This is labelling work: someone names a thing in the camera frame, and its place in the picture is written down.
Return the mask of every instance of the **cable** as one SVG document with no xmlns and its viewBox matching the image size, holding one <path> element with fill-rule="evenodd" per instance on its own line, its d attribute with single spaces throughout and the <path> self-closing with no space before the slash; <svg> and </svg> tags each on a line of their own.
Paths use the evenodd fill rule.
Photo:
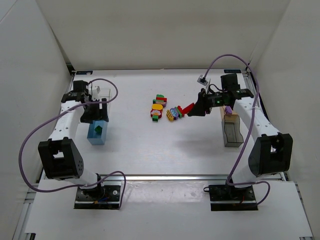
<svg viewBox="0 0 320 240">
<path fill-rule="evenodd" d="M 251 132 L 252 132 L 252 129 L 254 127 L 254 121 L 255 121 L 255 106 L 256 106 L 256 103 L 257 103 L 257 100 L 258 100 L 258 97 L 259 97 L 259 93 L 260 93 L 260 88 L 259 88 L 259 83 L 258 83 L 258 79 L 257 79 L 257 76 L 254 72 L 254 70 L 251 68 L 251 66 L 244 60 L 242 59 L 241 57 L 237 56 L 237 55 L 234 55 L 234 54 L 223 54 L 223 55 L 220 55 L 218 57 L 216 57 L 210 64 L 210 66 L 208 67 L 208 69 L 206 70 L 203 78 L 205 79 L 210 71 L 210 69 L 212 68 L 212 66 L 214 65 L 214 63 L 222 58 L 222 57 L 233 57 L 233 58 L 236 58 L 238 60 L 240 60 L 241 62 L 243 62 L 246 67 L 251 71 L 254 79 L 255 79 L 255 83 L 256 83 L 256 95 L 254 97 L 254 100 L 253 100 L 253 107 L 252 107 L 252 115 L 251 115 L 251 122 L 250 122 L 250 127 L 248 129 L 248 134 L 246 135 L 246 138 L 244 140 L 244 143 L 242 145 L 242 148 L 240 150 L 240 153 L 239 153 L 239 156 L 237 157 L 235 163 L 234 163 L 234 166 L 232 167 L 231 169 L 231 172 L 230 174 L 228 175 L 227 179 L 226 179 L 226 184 L 228 184 L 229 186 L 241 186 L 241 185 L 258 185 L 258 184 L 267 184 L 268 186 L 268 190 L 265 194 L 265 196 L 263 197 L 263 199 L 261 201 L 259 201 L 256 205 L 258 206 L 259 204 L 261 204 L 264 200 L 266 200 L 266 198 L 268 197 L 269 193 L 270 193 L 270 184 L 267 182 L 267 181 L 258 181 L 258 182 L 238 182 L 238 183 L 233 183 L 233 182 L 230 182 L 231 178 L 232 178 L 232 175 L 234 174 L 240 160 L 241 160 L 241 157 L 242 155 L 244 154 L 245 152 L 245 149 L 247 147 L 247 144 L 248 144 L 248 141 L 249 141 L 249 138 L 250 138 L 250 135 L 251 135 Z"/>
<path fill-rule="evenodd" d="M 211 86 L 214 86 L 216 89 L 218 89 L 218 91 L 220 91 L 220 92 L 224 92 L 222 89 L 220 89 L 220 88 L 218 88 L 217 87 L 217 85 L 215 85 L 215 84 L 210 84 L 209 85 L 209 91 L 210 91 L 210 93 L 212 93 L 212 94 L 214 94 L 215 93 L 215 91 L 213 91 L 212 89 L 211 89 Z"/>
<path fill-rule="evenodd" d="M 76 108 L 79 108 L 79 107 L 82 107 L 82 106 L 87 106 L 87 105 L 91 105 L 91 104 L 108 104 L 110 102 L 112 102 L 113 100 L 116 99 L 116 97 L 118 96 L 118 88 L 117 86 L 110 80 L 107 80 L 107 79 L 104 79 L 104 78 L 96 78 L 96 79 L 93 79 L 92 81 L 89 82 L 89 84 L 92 84 L 93 82 L 95 81 L 98 81 L 98 80 L 102 80 L 102 81 L 106 81 L 108 83 L 110 83 L 114 88 L 115 88 L 115 96 L 113 98 L 111 98 L 110 100 L 108 101 L 94 101 L 94 102 L 85 102 L 85 103 L 81 103 L 81 104 L 78 104 L 76 106 L 73 106 L 73 107 L 70 107 L 68 109 L 68 111 L 64 111 L 62 113 L 60 113 L 59 115 L 49 119 L 48 121 L 45 121 L 44 123 L 40 124 L 39 126 L 37 126 L 34 130 L 32 130 L 27 136 L 26 138 L 24 139 L 24 141 L 22 142 L 21 144 L 21 147 L 20 147 L 20 151 L 19 151 L 19 156 L 18 156 L 18 164 L 19 164 L 19 169 L 20 169 L 20 173 L 21 173 L 21 176 L 25 182 L 25 184 L 32 190 L 36 191 L 36 192 L 39 192 L 39 193 L 53 193 L 53 192 L 58 192 L 60 190 L 63 190 L 63 189 L 69 189 L 69 188 L 74 188 L 74 187 L 83 187 L 83 185 L 81 184 L 74 184 L 74 185 L 69 185 L 69 186 L 64 186 L 64 187 L 60 187 L 60 188 L 56 188 L 56 189 L 50 189 L 50 190 L 43 190 L 43 189 L 38 189 L 34 186 L 32 186 L 32 184 L 28 181 L 27 177 L 26 177 L 26 174 L 25 174 L 25 171 L 23 169 L 23 166 L 22 166 L 22 153 L 23 153 L 23 150 L 24 150 L 24 147 L 27 143 L 27 141 L 30 139 L 30 137 L 36 132 L 38 131 L 39 129 L 41 129 L 42 127 L 44 127 L 45 125 L 53 122 L 54 120 L 58 119 L 58 118 L 61 118 L 62 116 L 68 114 L 70 111 L 76 109 Z M 126 176 L 125 174 L 122 172 L 122 171 L 113 171 L 111 172 L 110 174 L 104 176 L 101 180 L 95 182 L 95 183 L 92 183 L 92 184 L 89 184 L 89 185 L 86 185 L 86 187 L 93 187 L 97 184 L 100 184 L 102 183 L 106 178 L 114 175 L 114 174 L 121 174 L 124 178 L 124 184 L 123 184 L 123 191 L 122 191 L 122 195 L 121 195 L 121 200 L 120 200 L 120 204 L 119 204 L 119 208 L 121 207 L 122 205 L 122 197 L 124 195 L 124 192 L 125 192 L 125 189 L 126 189 Z"/>
<path fill-rule="evenodd" d="M 204 187 L 204 188 L 203 188 L 203 191 L 204 191 L 205 193 L 210 193 L 210 191 L 209 191 L 209 190 L 206 190 L 206 189 L 209 189 L 209 186 Z"/>
</svg>

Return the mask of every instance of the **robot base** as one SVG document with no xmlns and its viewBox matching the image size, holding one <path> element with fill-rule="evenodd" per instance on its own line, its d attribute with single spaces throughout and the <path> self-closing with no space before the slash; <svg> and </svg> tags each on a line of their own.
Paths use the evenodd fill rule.
<svg viewBox="0 0 320 240">
<path fill-rule="evenodd" d="M 74 209 L 117 210 L 120 203 L 121 185 L 104 185 L 102 188 L 104 189 L 104 195 L 101 196 L 100 199 L 107 199 L 95 203 L 95 201 L 99 199 L 93 199 L 88 195 L 84 195 L 83 190 L 78 187 L 74 201 Z"/>
<path fill-rule="evenodd" d="M 256 211 L 256 196 L 252 186 L 209 185 L 211 211 Z"/>
</svg>

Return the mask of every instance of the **yellow block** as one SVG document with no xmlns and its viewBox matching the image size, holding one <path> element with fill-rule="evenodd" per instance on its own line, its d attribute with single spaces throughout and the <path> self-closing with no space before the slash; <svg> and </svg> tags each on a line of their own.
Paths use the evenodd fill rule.
<svg viewBox="0 0 320 240">
<path fill-rule="evenodd" d="M 170 110 L 166 111 L 166 117 L 169 119 L 170 122 L 174 121 L 174 116 L 172 116 Z"/>
<path fill-rule="evenodd" d="M 152 109 L 161 111 L 162 109 L 164 109 L 164 106 L 162 106 L 161 104 L 155 103 L 155 104 L 152 104 Z"/>
</svg>

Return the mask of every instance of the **toy block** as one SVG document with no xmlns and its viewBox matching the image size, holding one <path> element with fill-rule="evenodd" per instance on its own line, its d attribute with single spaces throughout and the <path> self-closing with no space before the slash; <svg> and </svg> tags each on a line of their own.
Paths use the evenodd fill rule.
<svg viewBox="0 0 320 240">
<path fill-rule="evenodd" d="M 160 110 L 154 110 L 152 109 L 150 111 L 150 116 L 153 118 L 153 116 L 158 116 L 158 118 L 160 119 L 162 117 L 162 111 Z"/>
<path fill-rule="evenodd" d="M 104 120 L 93 121 L 89 125 L 86 138 L 91 145 L 104 145 L 106 142 L 108 123 Z"/>
<path fill-rule="evenodd" d="M 152 121 L 153 122 L 158 122 L 159 116 L 158 115 L 153 115 L 152 116 Z"/>
<path fill-rule="evenodd" d="M 163 100 L 163 101 L 167 102 L 167 98 L 166 98 L 166 97 L 159 97 L 159 96 L 157 96 L 155 99 L 156 99 L 156 100 Z"/>
<path fill-rule="evenodd" d="M 159 110 L 162 111 L 162 109 L 164 109 L 164 107 L 161 104 L 152 104 L 152 110 Z"/>
<path fill-rule="evenodd" d="M 178 112 L 179 118 L 182 118 L 182 113 L 179 111 L 179 109 L 177 107 L 175 107 L 175 110 Z"/>
<path fill-rule="evenodd" d="M 183 113 L 181 106 L 177 106 L 176 108 L 178 109 L 178 112 L 181 113 L 182 117 L 184 117 L 185 114 Z"/>
<path fill-rule="evenodd" d="M 183 110 L 182 110 L 182 114 L 187 114 L 191 111 L 191 109 L 193 109 L 195 106 L 194 103 L 191 103 L 189 106 L 185 107 Z"/>
<path fill-rule="evenodd" d="M 174 107 L 170 109 L 170 113 L 173 116 L 173 120 L 177 120 L 179 118 L 179 113 Z"/>
<path fill-rule="evenodd" d="M 169 119 L 170 122 L 174 121 L 174 116 L 172 116 L 170 110 L 166 111 L 166 117 Z"/>
<path fill-rule="evenodd" d="M 167 106 L 167 102 L 163 101 L 163 100 L 157 100 L 157 99 L 153 99 L 153 104 L 160 104 L 163 106 L 163 108 L 165 108 Z"/>
</svg>

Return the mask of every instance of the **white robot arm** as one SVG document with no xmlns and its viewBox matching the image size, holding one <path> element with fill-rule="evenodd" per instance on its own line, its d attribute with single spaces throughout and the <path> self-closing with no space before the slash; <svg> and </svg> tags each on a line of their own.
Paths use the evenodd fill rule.
<svg viewBox="0 0 320 240">
<path fill-rule="evenodd" d="M 188 116 L 205 116 L 211 108 L 230 106 L 249 129 L 252 121 L 253 94 L 249 89 L 240 89 L 236 74 L 221 76 L 222 91 L 214 92 L 202 88 L 198 100 Z M 232 182 L 256 183 L 268 175 L 285 172 L 289 169 L 293 139 L 282 134 L 265 117 L 262 109 L 254 108 L 254 120 L 251 131 L 254 146 L 248 158 L 248 164 L 232 175 Z M 242 184 L 236 188 L 246 188 L 251 184 Z"/>
<path fill-rule="evenodd" d="M 86 102 L 106 101 L 100 99 L 100 88 L 91 89 L 85 81 L 74 81 L 73 90 L 64 94 L 61 100 L 61 112 Z M 56 126 L 47 141 L 38 145 L 39 155 L 47 178 L 64 180 L 76 185 L 90 196 L 101 196 L 101 186 L 92 185 L 100 176 L 89 171 L 73 142 L 79 123 L 92 123 L 94 120 L 109 121 L 107 104 L 91 104 L 77 107 L 58 119 Z"/>
</svg>

